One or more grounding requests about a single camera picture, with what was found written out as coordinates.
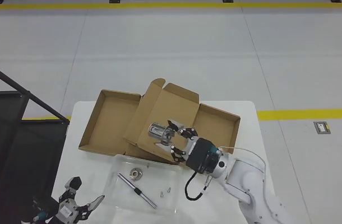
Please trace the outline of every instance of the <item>metal rod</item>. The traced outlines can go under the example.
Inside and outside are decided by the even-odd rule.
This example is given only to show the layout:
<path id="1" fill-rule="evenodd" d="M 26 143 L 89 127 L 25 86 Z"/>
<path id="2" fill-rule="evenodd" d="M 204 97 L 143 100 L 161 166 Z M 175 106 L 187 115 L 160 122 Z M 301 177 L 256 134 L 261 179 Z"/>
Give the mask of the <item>metal rod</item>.
<path id="1" fill-rule="evenodd" d="M 3 82 L 5 82 L 6 84 L 10 85 L 11 87 L 13 87 L 14 89 L 16 89 L 17 91 L 19 91 L 21 94 L 27 96 L 30 100 L 36 102 L 39 106 L 41 106 L 42 108 L 44 108 L 45 110 L 49 111 L 50 113 L 52 113 L 54 116 L 56 116 L 57 118 L 59 118 L 60 120 L 69 123 L 69 120 L 64 117 L 63 115 L 61 115 L 59 112 L 57 112 L 56 110 L 54 110 L 52 107 L 50 107 L 48 104 L 44 103 L 41 99 L 37 98 L 34 94 L 32 94 L 30 91 L 26 90 L 24 87 L 22 87 L 21 85 L 19 85 L 17 82 L 15 82 L 14 80 L 12 80 L 11 78 L 9 78 L 6 74 L 4 74 L 3 72 L 0 71 L 0 80 L 2 80 Z"/>
<path id="2" fill-rule="evenodd" d="M 136 193 L 135 189 L 139 190 L 139 191 L 140 191 L 139 196 L 140 196 L 141 198 L 143 198 L 145 201 L 147 201 L 149 205 L 151 205 L 151 206 L 152 206 L 153 208 L 155 208 L 155 209 L 158 207 L 154 202 L 152 202 L 148 197 L 146 197 L 146 196 L 142 193 L 142 191 L 141 191 L 139 188 L 135 187 L 135 186 L 134 186 L 130 181 L 128 181 L 122 174 L 119 173 L 117 176 L 118 176 L 120 179 L 122 179 L 127 185 L 129 185 L 130 188 L 134 189 L 134 192 L 135 192 L 135 193 Z"/>

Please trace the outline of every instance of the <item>black cover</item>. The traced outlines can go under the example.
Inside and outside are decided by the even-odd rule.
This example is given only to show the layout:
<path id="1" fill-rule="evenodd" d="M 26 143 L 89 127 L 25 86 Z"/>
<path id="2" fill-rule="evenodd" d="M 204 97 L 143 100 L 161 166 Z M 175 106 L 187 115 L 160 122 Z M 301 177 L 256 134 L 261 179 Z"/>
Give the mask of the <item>black cover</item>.
<path id="1" fill-rule="evenodd" d="M 66 131 L 60 120 L 21 122 L 0 179 L 0 223 L 20 223 L 35 214 L 33 196 L 51 195 Z"/>

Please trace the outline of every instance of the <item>clear plastic tray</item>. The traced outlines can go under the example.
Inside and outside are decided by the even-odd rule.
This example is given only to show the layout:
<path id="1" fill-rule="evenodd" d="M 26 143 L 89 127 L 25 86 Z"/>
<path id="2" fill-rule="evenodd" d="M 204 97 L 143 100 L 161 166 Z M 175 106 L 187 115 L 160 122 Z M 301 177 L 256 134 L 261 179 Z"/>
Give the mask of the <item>clear plastic tray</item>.
<path id="1" fill-rule="evenodd" d="M 130 179 L 133 168 L 142 170 L 142 177 L 138 181 Z M 158 206 L 157 209 L 137 195 L 117 176 L 118 173 L 138 187 Z M 101 208 L 108 214 L 106 223 L 162 223 L 165 216 L 170 220 L 176 212 L 181 176 L 182 168 L 176 165 L 116 155 L 105 185 L 105 199 Z"/>

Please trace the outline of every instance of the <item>metal shaft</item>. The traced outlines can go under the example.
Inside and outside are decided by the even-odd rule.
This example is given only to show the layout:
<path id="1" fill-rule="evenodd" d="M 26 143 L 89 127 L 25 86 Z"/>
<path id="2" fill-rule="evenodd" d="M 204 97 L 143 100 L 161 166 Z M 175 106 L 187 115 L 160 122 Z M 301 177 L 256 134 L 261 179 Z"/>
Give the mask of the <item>metal shaft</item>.
<path id="1" fill-rule="evenodd" d="M 129 185 L 130 186 L 130 188 L 132 188 L 132 189 L 136 189 L 137 187 L 135 187 L 130 181 L 128 181 L 122 174 L 118 174 L 117 175 L 120 179 L 122 179 L 127 185 Z M 148 204 L 150 204 L 153 208 L 157 208 L 158 206 L 154 203 L 154 202 L 152 202 L 148 197 L 146 197 L 143 193 L 140 193 L 139 194 L 139 196 L 141 197 L 141 198 L 143 198 L 145 201 L 147 201 L 148 202 Z"/>
<path id="2" fill-rule="evenodd" d="M 158 123 L 152 123 L 149 127 L 148 134 L 150 137 L 157 139 L 164 145 L 171 144 L 172 137 L 175 136 L 175 131 L 171 128 L 164 127 Z"/>

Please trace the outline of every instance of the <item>metal pipe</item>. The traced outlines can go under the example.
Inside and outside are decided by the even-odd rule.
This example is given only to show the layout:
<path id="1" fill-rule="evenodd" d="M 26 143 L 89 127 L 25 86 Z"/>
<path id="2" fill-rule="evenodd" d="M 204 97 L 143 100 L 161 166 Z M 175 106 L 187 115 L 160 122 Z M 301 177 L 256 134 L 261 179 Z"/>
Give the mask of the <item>metal pipe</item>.
<path id="1" fill-rule="evenodd" d="M 146 196 L 142 193 L 142 191 L 141 191 L 139 188 L 135 187 L 135 186 L 134 186 L 130 181 L 128 181 L 122 174 L 119 173 L 117 176 L 118 176 L 120 179 L 122 179 L 127 185 L 129 185 L 129 187 L 132 188 L 136 194 L 138 194 L 141 198 L 143 198 L 145 201 L 147 201 L 149 205 L 151 205 L 151 206 L 152 206 L 153 208 L 155 208 L 155 209 L 158 207 L 154 202 L 152 202 L 148 197 L 146 197 Z"/>
<path id="2" fill-rule="evenodd" d="M 25 89 L 24 87 L 22 87 L 21 85 L 19 85 L 17 82 L 15 82 L 14 80 L 12 80 L 11 78 L 9 78 L 6 74 L 4 74 L 3 72 L 0 71 L 0 80 L 2 80 L 3 82 L 5 82 L 6 84 L 10 85 L 11 87 L 13 87 L 14 89 L 16 89 L 17 91 L 19 91 L 21 94 L 27 96 L 30 100 L 36 102 L 39 106 L 41 106 L 42 108 L 44 108 L 45 110 L 49 111 L 50 113 L 52 113 L 54 116 L 56 116 L 57 118 L 59 118 L 60 120 L 69 123 L 69 120 L 64 117 L 63 115 L 61 115 L 59 112 L 57 112 L 56 110 L 54 110 L 52 107 L 50 107 L 48 104 L 44 103 L 41 99 L 37 98 L 34 94 L 32 94 L 30 91 L 28 91 L 27 89 Z"/>
<path id="3" fill-rule="evenodd" d="M 175 131 L 169 127 L 162 126 L 158 123 L 152 123 L 149 127 L 148 134 L 150 137 L 157 139 L 160 143 L 168 146 L 171 144 L 172 137 L 175 136 Z"/>

